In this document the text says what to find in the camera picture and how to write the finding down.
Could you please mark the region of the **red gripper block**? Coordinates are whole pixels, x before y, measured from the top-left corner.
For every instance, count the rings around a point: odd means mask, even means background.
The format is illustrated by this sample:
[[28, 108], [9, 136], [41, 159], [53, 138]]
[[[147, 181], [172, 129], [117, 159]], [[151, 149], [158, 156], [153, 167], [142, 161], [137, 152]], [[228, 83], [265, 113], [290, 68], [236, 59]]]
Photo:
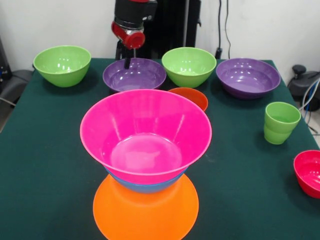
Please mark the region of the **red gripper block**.
[[130, 49], [139, 49], [145, 43], [146, 37], [144, 34], [144, 28], [129, 29], [113, 21], [111, 24], [111, 30], [120, 40], [116, 45], [115, 60], [121, 60], [124, 58], [124, 68], [129, 69], [132, 58], [132, 51]]

